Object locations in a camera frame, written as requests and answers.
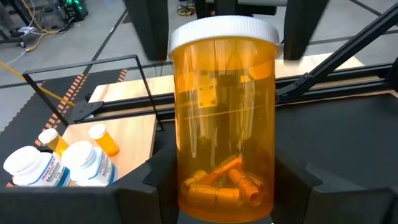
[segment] black cable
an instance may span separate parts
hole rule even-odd
[[[195,3],[193,1],[189,1],[186,4],[177,5],[177,14],[180,16],[192,16],[196,12]]]

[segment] black metal frame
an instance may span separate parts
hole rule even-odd
[[[151,102],[153,113],[155,113],[157,122],[163,130],[163,124],[161,123],[160,119],[158,118],[157,110],[155,107],[154,99],[152,94],[150,93],[150,89],[148,87],[147,79],[144,75],[144,71],[142,69],[142,65],[138,59],[137,55],[126,55],[122,57],[114,57],[114,58],[108,58],[108,59],[102,59],[102,60],[96,60],[96,61],[90,61],[90,62],[82,62],[82,63],[74,63],[74,64],[69,64],[69,65],[62,65],[62,66],[57,66],[57,67],[50,67],[50,68],[42,68],[42,69],[35,69],[35,70],[29,70],[26,71],[22,74],[22,76],[25,78],[26,82],[35,90],[35,92],[41,97],[41,99],[44,101],[44,103],[55,113],[58,117],[59,120],[67,127],[69,125],[69,122],[61,115],[61,113],[56,109],[56,107],[51,103],[51,101],[46,97],[44,92],[37,86],[36,82],[33,81],[33,79],[30,77],[30,74],[35,74],[35,73],[40,73],[40,72],[51,72],[51,71],[56,71],[56,70],[63,70],[63,69],[68,69],[68,68],[76,68],[76,67],[82,67],[82,66],[87,66],[87,65],[97,65],[101,63],[108,63],[108,62],[117,62],[120,60],[127,60],[127,59],[134,59],[137,63],[137,67],[140,71],[142,81],[144,82],[145,89],[147,90],[148,93],[148,98]]]
[[[354,36],[335,53],[331,54],[325,61],[315,67],[311,72],[308,72],[304,75],[277,79],[275,85],[278,89],[277,94],[279,96],[279,100],[276,104],[282,105],[286,103],[296,103],[300,101],[312,101],[324,98],[371,93],[374,91],[398,89],[398,58],[395,60],[394,63],[385,63],[380,65],[371,65],[334,71],[342,63],[347,61],[350,57],[358,53],[374,39],[379,37],[383,32],[387,31],[390,27],[394,26],[397,23],[398,3],[392,6],[383,15],[378,17],[369,26],[365,27],[360,33]],[[142,65],[140,64],[137,55],[128,55],[123,57],[97,60],[94,62],[83,62],[52,68],[31,70],[25,72],[24,77],[25,79],[27,79],[27,82],[34,88],[34,90],[39,94],[39,96],[42,97],[45,103],[53,110],[53,112],[57,114],[55,112],[57,111],[55,107],[50,105],[49,101],[46,100],[46,96],[41,92],[39,88],[37,88],[37,85],[33,82],[33,80],[29,78],[29,74],[49,72],[86,65],[95,65],[99,63],[115,62],[118,60],[126,60],[130,58],[136,59],[137,67],[135,69],[140,70],[142,80],[144,81],[146,90],[148,92],[148,97],[112,102],[78,102],[72,112],[69,123],[87,123],[107,119],[155,114],[161,129],[163,129],[161,121],[174,118],[175,111],[174,108],[157,110],[156,106],[174,103],[174,93],[167,93],[156,96],[151,95],[147,80],[142,70]],[[354,80],[356,78],[364,77],[379,77],[379,79],[367,82],[357,82],[328,87],[314,86],[317,83]],[[110,111],[121,111],[148,106],[151,106],[152,109],[148,111],[121,113],[110,116],[94,116],[94,118],[87,118],[89,114],[96,115]]]

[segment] prescription bottle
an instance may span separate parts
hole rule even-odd
[[[70,180],[69,170],[57,158],[33,146],[13,152],[3,168],[14,176],[12,181],[21,187],[65,187]]]
[[[84,187],[105,187],[116,181],[116,166],[100,147],[77,141],[63,152],[62,163],[70,169],[71,179]]]
[[[241,223],[270,214],[278,43],[275,27],[244,16],[172,33],[178,204],[189,215]]]
[[[115,156],[119,153],[119,147],[107,132],[105,124],[93,125],[88,130],[88,135],[97,142],[108,156]]]
[[[68,143],[66,143],[65,140],[63,140],[63,138],[58,134],[57,130],[53,128],[48,128],[42,131],[39,134],[38,139],[40,142],[51,148],[59,156],[62,156],[62,153],[69,146]]]

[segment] transparent orange plastic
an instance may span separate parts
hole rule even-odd
[[[59,134],[57,135],[57,137],[55,137],[55,139],[53,139],[46,145],[59,156],[62,156],[63,152],[69,147],[68,143],[66,143]]]
[[[115,156],[119,153],[118,145],[116,145],[115,141],[107,131],[105,131],[102,137],[95,139],[95,141],[108,156]]]
[[[207,39],[171,53],[178,203],[211,222],[250,222],[274,201],[275,45]]]

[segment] wooden board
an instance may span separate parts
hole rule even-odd
[[[331,53],[304,56],[299,62],[276,60],[275,76],[276,78],[282,78],[304,74],[315,68],[330,55]],[[355,57],[352,57],[338,69],[360,66],[363,66],[363,64]],[[174,77],[172,75],[148,78],[147,82],[152,95],[174,92]],[[144,82],[142,80],[134,80],[97,86],[89,102],[126,100],[147,95]]]
[[[94,124],[104,123],[106,130],[119,146],[119,153],[111,157],[118,169],[118,179],[130,173],[152,156],[152,148],[156,131],[155,115],[131,118],[112,119],[82,124],[69,125],[62,138],[69,144],[87,140],[97,146],[95,140],[90,139],[88,130]]]

